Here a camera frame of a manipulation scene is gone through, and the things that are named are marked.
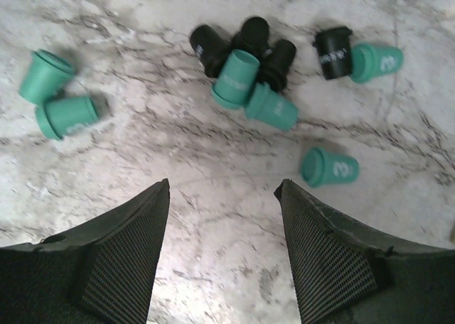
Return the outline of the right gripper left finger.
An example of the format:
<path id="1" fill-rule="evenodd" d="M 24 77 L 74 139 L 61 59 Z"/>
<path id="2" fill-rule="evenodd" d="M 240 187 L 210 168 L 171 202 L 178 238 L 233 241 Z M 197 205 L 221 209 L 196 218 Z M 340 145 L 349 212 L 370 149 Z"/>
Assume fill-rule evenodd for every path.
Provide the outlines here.
<path id="1" fill-rule="evenodd" d="M 2 323 L 145 323 L 170 205 L 167 180 L 37 244 L 1 249 Z"/>

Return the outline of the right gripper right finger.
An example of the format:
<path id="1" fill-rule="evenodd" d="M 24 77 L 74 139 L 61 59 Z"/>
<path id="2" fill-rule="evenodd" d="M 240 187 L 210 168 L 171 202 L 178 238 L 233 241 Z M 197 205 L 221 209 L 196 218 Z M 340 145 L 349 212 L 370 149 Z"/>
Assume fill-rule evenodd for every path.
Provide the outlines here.
<path id="1" fill-rule="evenodd" d="M 364 225 L 291 180 L 275 190 L 303 323 L 453 323 L 454 251 Z"/>

